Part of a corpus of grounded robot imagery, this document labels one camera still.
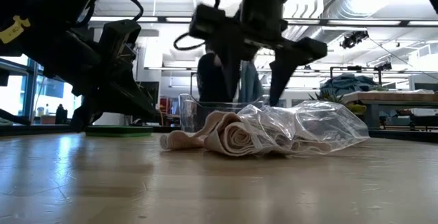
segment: table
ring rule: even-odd
[[[407,108],[438,108],[438,95],[399,92],[353,92],[344,103],[360,101],[367,106],[364,118],[370,129],[380,129],[379,111]]]
[[[230,159],[158,137],[0,138],[0,223],[438,223],[433,144]]]

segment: window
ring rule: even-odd
[[[21,55],[19,57],[0,56],[0,58],[25,66],[29,64],[29,58],[26,55]]]
[[[0,86],[1,109],[13,115],[23,115],[26,79],[23,76],[9,76],[8,86]]]
[[[72,86],[56,79],[38,76],[36,80],[35,104],[36,116],[43,114],[56,115],[57,107],[62,104],[67,109],[67,117],[71,118],[73,112],[82,104],[82,97],[71,93]]]

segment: duct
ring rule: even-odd
[[[334,0],[321,17],[346,20],[369,18],[389,2],[390,0]],[[339,27],[336,30],[325,30],[323,27],[310,27],[301,35],[301,38],[311,37],[330,43],[346,32],[351,32],[351,28],[342,29]]]

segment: clear plastic bag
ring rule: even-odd
[[[254,146],[252,153],[326,154],[369,138],[368,127],[344,105],[305,101],[293,108],[256,108],[237,113]]]

